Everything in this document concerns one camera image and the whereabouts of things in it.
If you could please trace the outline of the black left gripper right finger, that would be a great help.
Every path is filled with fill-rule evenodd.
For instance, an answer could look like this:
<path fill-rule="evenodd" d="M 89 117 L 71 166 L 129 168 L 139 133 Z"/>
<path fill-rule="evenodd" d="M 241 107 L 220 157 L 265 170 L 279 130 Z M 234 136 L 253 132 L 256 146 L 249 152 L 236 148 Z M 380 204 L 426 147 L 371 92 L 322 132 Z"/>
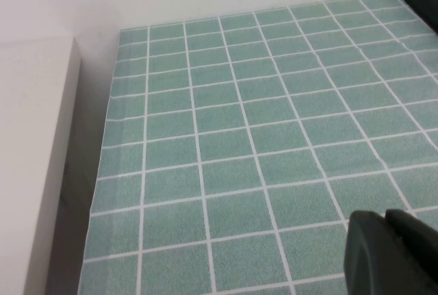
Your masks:
<path fill-rule="evenodd" d="M 400 209 L 388 209 L 385 220 L 401 238 L 414 261 L 430 276 L 437 276 L 437 230 Z"/>

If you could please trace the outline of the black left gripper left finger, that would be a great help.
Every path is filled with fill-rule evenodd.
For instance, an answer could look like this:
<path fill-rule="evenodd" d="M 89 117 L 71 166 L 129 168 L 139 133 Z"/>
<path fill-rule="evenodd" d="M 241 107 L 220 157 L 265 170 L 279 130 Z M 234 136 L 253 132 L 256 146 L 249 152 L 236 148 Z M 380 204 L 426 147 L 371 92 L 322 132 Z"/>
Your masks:
<path fill-rule="evenodd" d="M 430 277 L 408 253 L 385 215 L 354 211 L 344 255 L 349 294 L 436 294 Z"/>

